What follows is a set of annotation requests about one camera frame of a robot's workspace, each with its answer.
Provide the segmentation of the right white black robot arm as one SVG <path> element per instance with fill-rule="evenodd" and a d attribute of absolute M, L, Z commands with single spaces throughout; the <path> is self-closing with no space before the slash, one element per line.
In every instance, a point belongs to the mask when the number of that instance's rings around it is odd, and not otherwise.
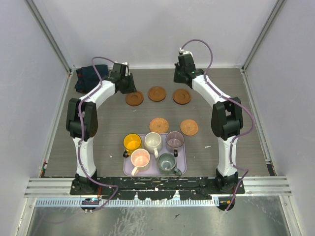
<path fill-rule="evenodd" d="M 235 167 L 237 136 L 243 128 L 242 108 L 238 97 L 222 92 L 202 69 L 197 69 L 191 53 L 180 53 L 175 64 L 174 82 L 188 85 L 212 107 L 211 129 L 219 143 L 219 163 L 216 168 L 216 188 L 226 194 L 238 182 Z"/>

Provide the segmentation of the woven rattan coaster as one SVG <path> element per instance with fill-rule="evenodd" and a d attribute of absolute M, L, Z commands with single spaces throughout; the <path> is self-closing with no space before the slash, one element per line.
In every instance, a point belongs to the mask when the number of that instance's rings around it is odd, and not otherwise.
<path fill-rule="evenodd" d="M 198 125 L 192 119 L 186 119 L 180 124 L 181 131 L 187 136 L 193 136 L 198 132 Z"/>
<path fill-rule="evenodd" d="M 169 123 L 164 118 L 154 118 L 150 121 L 149 129 L 151 132 L 166 133 L 169 129 Z"/>

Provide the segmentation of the purple glass mug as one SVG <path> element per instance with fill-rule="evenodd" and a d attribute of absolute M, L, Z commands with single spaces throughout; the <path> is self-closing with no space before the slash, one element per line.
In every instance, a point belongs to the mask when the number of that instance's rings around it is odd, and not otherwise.
<path fill-rule="evenodd" d="M 165 146 L 166 149 L 174 155 L 174 157 L 178 157 L 179 151 L 184 146 L 184 136 L 179 131 L 171 131 L 166 135 L 165 138 Z"/>

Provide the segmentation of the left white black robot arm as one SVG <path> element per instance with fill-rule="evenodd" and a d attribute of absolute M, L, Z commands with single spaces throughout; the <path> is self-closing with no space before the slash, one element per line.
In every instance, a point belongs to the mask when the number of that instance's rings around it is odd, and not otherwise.
<path fill-rule="evenodd" d="M 75 144 L 77 170 L 73 189 L 92 195 L 98 190 L 97 170 L 94 162 L 93 142 L 98 130 L 98 108 L 117 92 L 136 92 L 133 75 L 127 62 L 114 62 L 109 76 L 99 77 L 94 89 L 68 103 L 66 130 Z"/>

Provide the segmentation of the brown wooden coaster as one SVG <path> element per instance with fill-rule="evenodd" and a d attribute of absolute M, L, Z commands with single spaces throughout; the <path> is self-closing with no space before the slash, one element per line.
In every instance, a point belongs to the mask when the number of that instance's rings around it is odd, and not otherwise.
<path fill-rule="evenodd" d="M 166 90 L 163 87 L 151 87 L 148 91 L 148 97 L 154 102 L 160 102 L 166 97 Z"/>
<path fill-rule="evenodd" d="M 138 106 L 144 100 L 143 93 L 141 91 L 128 93 L 126 95 L 126 103 L 130 106 Z"/>
<path fill-rule="evenodd" d="M 186 89 L 177 89 L 173 93 L 173 100 L 177 104 L 185 105 L 191 101 L 191 94 Z"/>

